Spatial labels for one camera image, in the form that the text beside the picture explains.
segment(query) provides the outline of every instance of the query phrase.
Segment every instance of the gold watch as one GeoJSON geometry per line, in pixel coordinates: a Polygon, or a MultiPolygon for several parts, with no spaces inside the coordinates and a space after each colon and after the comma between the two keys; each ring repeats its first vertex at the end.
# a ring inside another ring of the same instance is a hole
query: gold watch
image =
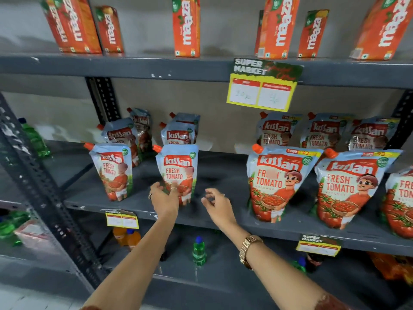
{"type": "Polygon", "coordinates": [[[242,243],[241,250],[240,250],[240,261],[243,265],[245,265],[250,270],[252,270],[252,268],[250,264],[247,262],[247,260],[245,259],[245,255],[247,254],[247,250],[249,246],[256,241],[261,241],[262,243],[264,243],[263,240],[259,238],[257,235],[249,235],[247,238],[245,238],[244,242],[242,243]]]}

